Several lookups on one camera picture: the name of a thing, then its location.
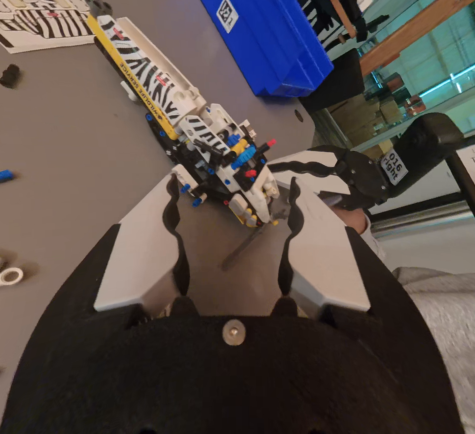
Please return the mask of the person's right forearm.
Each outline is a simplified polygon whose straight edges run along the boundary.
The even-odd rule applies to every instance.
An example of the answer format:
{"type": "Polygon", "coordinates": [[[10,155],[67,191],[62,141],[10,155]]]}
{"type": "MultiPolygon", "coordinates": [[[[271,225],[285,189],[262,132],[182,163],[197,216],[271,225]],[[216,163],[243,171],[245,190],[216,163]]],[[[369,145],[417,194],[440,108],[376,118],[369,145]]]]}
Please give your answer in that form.
{"type": "Polygon", "coordinates": [[[364,232],[361,233],[361,238],[366,242],[366,244],[372,249],[372,251],[378,256],[378,258],[385,262],[386,260],[386,253],[383,247],[380,245],[377,239],[373,236],[371,232],[371,221],[367,214],[363,213],[365,216],[366,228],[364,232]]]}

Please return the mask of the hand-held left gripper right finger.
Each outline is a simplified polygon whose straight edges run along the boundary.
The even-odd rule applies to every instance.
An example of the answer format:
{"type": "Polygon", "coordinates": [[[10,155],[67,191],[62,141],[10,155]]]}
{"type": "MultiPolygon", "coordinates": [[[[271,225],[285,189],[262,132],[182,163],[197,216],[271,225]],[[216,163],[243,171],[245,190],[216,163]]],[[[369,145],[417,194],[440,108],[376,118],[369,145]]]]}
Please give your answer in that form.
{"type": "Polygon", "coordinates": [[[345,224],[300,178],[291,179],[288,200],[290,235],[278,269],[282,295],[311,319],[328,306],[366,313],[371,304],[345,224]]]}

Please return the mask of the black chair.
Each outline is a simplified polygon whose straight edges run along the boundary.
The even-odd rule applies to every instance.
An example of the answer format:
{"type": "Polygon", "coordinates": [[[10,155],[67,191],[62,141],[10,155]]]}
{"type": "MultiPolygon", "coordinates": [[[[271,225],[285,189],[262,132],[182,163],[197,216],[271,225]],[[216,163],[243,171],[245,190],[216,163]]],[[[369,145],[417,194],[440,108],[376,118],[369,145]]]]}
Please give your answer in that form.
{"type": "Polygon", "coordinates": [[[308,114],[324,110],[364,93],[365,83],[357,49],[351,49],[332,61],[333,70],[300,102],[308,114]]]}

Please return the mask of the zebra striped lego helicopter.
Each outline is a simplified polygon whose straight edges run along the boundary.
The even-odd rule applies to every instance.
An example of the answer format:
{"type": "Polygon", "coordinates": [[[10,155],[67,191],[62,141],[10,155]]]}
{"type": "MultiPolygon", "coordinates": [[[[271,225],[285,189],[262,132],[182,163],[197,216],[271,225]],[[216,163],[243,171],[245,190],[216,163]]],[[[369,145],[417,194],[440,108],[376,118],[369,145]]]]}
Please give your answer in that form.
{"type": "Polygon", "coordinates": [[[94,42],[116,72],[131,100],[147,108],[146,120],[174,167],[181,192],[193,207],[219,200],[241,224],[253,229],[222,262],[226,270],[268,224],[282,214],[271,205],[280,196],[265,153],[276,144],[257,144],[248,120],[237,123],[199,89],[128,18],[113,17],[102,0],[85,0],[94,42]]]}

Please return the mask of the person's torso grey sweatshirt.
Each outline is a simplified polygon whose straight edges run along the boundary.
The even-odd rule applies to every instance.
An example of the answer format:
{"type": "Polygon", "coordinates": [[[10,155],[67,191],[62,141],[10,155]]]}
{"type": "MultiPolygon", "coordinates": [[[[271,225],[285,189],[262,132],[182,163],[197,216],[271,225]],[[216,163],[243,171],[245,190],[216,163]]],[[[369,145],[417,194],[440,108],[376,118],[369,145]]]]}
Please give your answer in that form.
{"type": "Polygon", "coordinates": [[[399,267],[393,275],[410,295],[442,354],[465,433],[475,432],[475,275],[399,267]]]}

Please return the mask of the person's right hand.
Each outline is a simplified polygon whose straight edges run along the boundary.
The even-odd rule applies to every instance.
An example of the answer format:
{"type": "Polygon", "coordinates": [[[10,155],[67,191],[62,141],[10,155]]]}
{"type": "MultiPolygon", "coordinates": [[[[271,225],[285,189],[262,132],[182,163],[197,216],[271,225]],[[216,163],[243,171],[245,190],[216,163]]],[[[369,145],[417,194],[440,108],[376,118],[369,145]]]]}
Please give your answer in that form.
{"type": "Polygon", "coordinates": [[[346,226],[353,228],[359,235],[362,235],[367,230],[369,224],[363,209],[359,208],[350,211],[337,206],[333,206],[331,209],[346,226]]]}

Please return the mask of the wooden beam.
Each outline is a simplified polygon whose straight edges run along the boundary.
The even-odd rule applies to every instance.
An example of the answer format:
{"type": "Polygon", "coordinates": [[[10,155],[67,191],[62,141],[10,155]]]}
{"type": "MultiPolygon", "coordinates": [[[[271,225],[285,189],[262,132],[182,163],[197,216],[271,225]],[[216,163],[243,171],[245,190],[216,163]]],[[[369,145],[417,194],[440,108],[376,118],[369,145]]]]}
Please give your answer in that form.
{"type": "Polygon", "coordinates": [[[393,62],[401,51],[473,2],[474,0],[433,1],[359,59],[362,76],[393,62]]]}

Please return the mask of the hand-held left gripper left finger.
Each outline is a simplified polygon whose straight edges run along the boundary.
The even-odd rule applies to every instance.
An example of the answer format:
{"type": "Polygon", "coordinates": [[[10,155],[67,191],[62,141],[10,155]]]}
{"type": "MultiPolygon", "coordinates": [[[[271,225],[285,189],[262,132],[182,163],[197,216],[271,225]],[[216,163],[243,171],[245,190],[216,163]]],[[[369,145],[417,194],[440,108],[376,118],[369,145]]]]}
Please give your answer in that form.
{"type": "Polygon", "coordinates": [[[186,296],[190,266],[180,223],[176,174],[163,178],[119,223],[94,309],[139,305],[147,316],[163,315],[186,296]]]}

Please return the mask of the stack of cardboard boxes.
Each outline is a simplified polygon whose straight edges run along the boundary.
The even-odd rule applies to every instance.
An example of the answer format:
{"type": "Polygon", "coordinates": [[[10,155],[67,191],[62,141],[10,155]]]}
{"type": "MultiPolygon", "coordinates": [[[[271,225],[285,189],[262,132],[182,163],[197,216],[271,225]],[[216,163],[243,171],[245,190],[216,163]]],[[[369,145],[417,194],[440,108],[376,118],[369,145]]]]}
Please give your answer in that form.
{"type": "Polygon", "coordinates": [[[328,108],[332,118],[356,148],[383,134],[404,119],[404,111],[393,97],[365,99],[363,94],[328,108]]]}

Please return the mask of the blue storage bin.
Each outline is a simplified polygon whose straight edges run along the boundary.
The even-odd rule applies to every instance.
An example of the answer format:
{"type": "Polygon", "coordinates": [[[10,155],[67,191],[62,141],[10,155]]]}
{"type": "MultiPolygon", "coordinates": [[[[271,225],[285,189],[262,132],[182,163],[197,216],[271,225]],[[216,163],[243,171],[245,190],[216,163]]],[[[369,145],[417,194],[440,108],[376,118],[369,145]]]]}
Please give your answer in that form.
{"type": "Polygon", "coordinates": [[[297,0],[201,0],[254,95],[306,97],[334,66],[297,0]]]}

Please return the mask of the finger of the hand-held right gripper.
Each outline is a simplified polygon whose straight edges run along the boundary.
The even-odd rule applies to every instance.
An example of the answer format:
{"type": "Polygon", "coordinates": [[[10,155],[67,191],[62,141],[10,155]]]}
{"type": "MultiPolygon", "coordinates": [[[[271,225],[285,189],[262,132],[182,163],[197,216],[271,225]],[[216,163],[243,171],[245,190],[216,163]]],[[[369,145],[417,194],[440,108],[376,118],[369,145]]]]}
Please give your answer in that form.
{"type": "Polygon", "coordinates": [[[296,182],[305,184],[316,194],[327,192],[350,195],[351,193],[348,185],[339,177],[296,177],[296,182]]]}
{"type": "Polygon", "coordinates": [[[348,149],[334,145],[321,145],[294,153],[267,163],[277,177],[310,176],[326,178],[342,176],[348,172],[348,149]]]}

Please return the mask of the black lego connector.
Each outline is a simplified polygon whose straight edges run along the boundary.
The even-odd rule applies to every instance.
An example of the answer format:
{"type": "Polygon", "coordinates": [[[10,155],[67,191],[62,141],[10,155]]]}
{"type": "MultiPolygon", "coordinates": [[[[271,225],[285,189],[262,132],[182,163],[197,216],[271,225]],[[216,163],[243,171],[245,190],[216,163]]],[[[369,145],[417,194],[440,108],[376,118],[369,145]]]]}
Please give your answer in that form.
{"type": "Polygon", "coordinates": [[[3,70],[0,84],[3,87],[13,89],[17,86],[21,78],[21,70],[16,64],[9,64],[8,67],[3,70]]]}

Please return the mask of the zebra sticker sheet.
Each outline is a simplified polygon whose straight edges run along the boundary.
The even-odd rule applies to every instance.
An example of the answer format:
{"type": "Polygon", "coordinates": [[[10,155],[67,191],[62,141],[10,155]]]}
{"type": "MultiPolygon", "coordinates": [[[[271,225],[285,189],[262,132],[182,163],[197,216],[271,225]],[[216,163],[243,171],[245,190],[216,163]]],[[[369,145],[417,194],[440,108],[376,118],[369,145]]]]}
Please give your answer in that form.
{"type": "Polygon", "coordinates": [[[85,0],[0,0],[0,42],[10,54],[91,44],[85,0]]]}

